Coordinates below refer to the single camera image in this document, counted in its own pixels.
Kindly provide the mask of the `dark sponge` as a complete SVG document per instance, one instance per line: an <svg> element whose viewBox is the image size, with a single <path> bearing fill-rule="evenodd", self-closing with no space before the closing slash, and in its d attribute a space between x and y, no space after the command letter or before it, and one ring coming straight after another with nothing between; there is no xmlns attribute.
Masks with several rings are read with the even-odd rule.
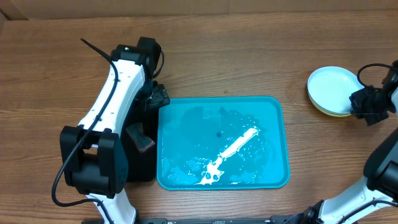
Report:
<svg viewBox="0 0 398 224"><path fill-rule="evenodd" d="M155 142L144 134L142 123L134 123L126 128L128 136L132 139L139 152L146 152Z"/></svg>

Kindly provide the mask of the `yellow-green plate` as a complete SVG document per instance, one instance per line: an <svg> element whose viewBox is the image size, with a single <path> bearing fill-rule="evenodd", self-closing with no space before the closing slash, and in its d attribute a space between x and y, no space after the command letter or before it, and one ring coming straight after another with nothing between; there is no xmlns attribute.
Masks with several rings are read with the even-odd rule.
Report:
<svg viewBox="0 0 398 224"><path fill-rule="evenodd" d="M334 112L328 111L328 110L322 108L319 104L317 104L310 95L308 97L309 97L310 101L312 102L312 105L324 114L327 114L329 116L339 117L339 118L347 117L347 116L351 115L351 113L341 114L341 113L334 113Z"/></svg>

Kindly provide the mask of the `light blue plate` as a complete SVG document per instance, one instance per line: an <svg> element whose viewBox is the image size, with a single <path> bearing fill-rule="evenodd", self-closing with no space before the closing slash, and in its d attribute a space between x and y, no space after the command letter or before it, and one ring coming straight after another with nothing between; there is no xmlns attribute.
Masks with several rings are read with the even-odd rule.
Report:
<svg viewBox="0 0 398 224"><path fill-rule="evenodd" d="M357 76L345 68L328 66L316 69L308 78L307 91L322 108L334 113L351 113L349 97L363 89Z"/></svg>

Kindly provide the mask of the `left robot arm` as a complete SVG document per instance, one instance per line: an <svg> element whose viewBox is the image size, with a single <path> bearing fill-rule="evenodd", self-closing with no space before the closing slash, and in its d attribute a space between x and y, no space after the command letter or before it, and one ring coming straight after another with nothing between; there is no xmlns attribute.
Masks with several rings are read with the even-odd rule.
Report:
<svg viewBox="0 0 398 224"><path fill-rule="evenodd" d="M103 57L109 74L94 105L77 126L60 133L57 178L93 203L102 223L137 223L125 186L156 174L159 110L170 103L156 81L164 52L156 40L141 37Z"/></svg>

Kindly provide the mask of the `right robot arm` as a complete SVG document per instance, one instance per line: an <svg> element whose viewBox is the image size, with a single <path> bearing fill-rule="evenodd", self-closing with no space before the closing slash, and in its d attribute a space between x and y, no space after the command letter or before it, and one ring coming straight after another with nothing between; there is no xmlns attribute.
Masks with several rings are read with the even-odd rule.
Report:
<svg viewBox="0 0 398 224"><path fill-rule="evenodd" d="M367 125L376 124L397 112L397 61L390 65L372 63L361 67L385 67L389 71L382 88L365 85L351 94L352 114ZM363 177L338 196L321 200L304 212L271 217L271 223L357 223L384 207L397 206L397 130L394 130L367 159Z"/></svg>

